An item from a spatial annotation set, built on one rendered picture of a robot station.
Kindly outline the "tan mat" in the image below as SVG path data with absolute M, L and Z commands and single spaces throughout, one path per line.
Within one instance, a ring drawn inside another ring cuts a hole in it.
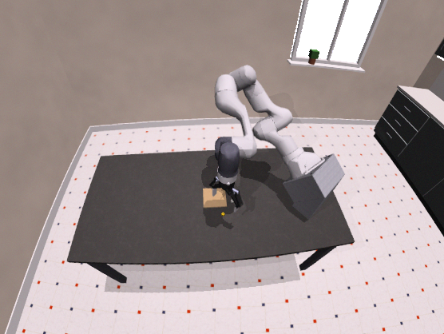
M 216 190 L 216 195 L 212 196 L 212 188 L 203 189 L 204 208 L 227 207 L 226 194 L 222 188 Z

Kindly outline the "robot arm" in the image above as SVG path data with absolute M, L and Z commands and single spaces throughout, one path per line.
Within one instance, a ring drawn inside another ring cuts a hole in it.
M 302 147 L 296 145 L 292 137 L 280 136 L 277 133 L 292 122 L 291 112 L 272 103 L 256 79 L 255 70 L 245 65 L 229 75 L 219 76 L 216 81 L 216 107 L 222 113 L 238 119 L 244 134 L 243 137 L 219 137 L 216 140 L 215 158 L 217 160 L 219 158 L 217 177 L 226 185 L 236 181 L 240 158 L 251 159 L 256 155 L 255 138 L 268 141 L 276 147 L 292 179 L 308 174 L 325 161 L 316 153 L 304 152 Z M 237 92 L 242 89 L 254 111 L 268 114 L 266 118 L 257 122 L 253 129 L 248 111 L 238 98 Z

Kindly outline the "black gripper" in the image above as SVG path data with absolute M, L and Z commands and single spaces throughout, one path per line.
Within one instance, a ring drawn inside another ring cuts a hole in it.
M 219 184 L 214 184 L 217 181 L 219 180 L 218 177 L 216 176 L 214 178 L 214 181 L 209 184 L 209 186 L 212 186 L 212 196 L 214 197 L 216 195 L 217 188 L 219 189 L 224 188 L 223 190 L 225 190 L 228 193 L 228 195 L 232 198 L 233 202 L 235 203 L 234 212 L 236 212 L 236 210 L 243 205 L 243 202 L 240 196 L 240 191 L 238 189 L 237 190 L 234 189 L 235 182 L 233 182 L 230 185 L 223 184 L 220 181 Z

